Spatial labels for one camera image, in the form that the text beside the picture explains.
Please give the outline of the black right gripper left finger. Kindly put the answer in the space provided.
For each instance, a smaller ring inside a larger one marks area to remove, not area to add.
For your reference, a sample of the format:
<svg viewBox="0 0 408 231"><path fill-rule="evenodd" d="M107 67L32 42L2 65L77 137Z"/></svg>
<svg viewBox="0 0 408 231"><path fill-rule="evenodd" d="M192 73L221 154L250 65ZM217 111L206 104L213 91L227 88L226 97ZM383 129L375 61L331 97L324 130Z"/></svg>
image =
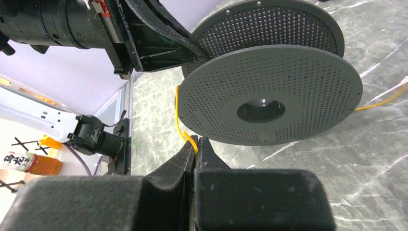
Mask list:
<svg viewBox="0 0 408 231"><path fill-rule="evenodd" d="M3 231L187 231L190 141L146 176L57 176L32 180L1 222Z"/></svg>

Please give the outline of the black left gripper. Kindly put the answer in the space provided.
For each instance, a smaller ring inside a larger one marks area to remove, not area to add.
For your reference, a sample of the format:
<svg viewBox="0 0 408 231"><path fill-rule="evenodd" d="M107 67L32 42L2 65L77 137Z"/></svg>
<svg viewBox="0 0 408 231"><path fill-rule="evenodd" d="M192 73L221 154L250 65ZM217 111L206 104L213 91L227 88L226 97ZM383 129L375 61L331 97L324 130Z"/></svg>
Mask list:
<svg viewBox="0 0 408 231"><path fill-rule="evenodd" d="M86 3L90 25L114 67L114 74L121 79L130 80L134 71L155 72L207 61L205 51L190 40L191 33L159 0Z"/></svg>

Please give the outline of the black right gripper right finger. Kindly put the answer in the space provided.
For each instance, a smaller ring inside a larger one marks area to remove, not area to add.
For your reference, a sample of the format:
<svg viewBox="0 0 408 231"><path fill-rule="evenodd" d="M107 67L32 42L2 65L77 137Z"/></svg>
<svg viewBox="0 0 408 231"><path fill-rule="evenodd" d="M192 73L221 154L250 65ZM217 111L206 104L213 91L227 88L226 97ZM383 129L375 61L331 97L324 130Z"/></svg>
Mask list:
<svg viewBox="0 0 408 231"><path fill-rule="evenodd" d="M336 229L324 187L308 170L233 169L201 137L193 183L198 231Z"/></svg>

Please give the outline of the dark grey perforated spool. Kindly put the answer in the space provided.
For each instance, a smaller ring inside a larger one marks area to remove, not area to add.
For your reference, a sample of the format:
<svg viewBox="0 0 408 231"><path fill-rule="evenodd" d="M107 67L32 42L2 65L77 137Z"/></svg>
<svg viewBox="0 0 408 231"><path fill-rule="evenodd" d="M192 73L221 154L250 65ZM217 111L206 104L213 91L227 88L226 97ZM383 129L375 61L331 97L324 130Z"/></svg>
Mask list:
<svg viewBox="0 0 408 231"><path fill-rule="evenodd" d="M241 1L205 19L191 40L209 60L182 68L178 117L211 140L303 140L344 121L362 98L340 26L307 1Z"/></svg>

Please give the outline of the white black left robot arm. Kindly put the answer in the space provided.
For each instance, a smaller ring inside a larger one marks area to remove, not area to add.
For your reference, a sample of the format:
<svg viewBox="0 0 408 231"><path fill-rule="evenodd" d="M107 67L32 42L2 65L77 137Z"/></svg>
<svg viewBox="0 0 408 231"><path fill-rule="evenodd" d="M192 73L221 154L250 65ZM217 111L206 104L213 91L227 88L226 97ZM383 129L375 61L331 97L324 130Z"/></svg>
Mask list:
<svg viewBox="0 0 408 231"><path fill-rule="evenodd" d="M90 109L72 119L55 113L45 128L59 142L112 158L127 148L125 119L114 134L90 112L133 73L208 59L191 34L157 0L3 0L0 72L54 98Z"/></svg>

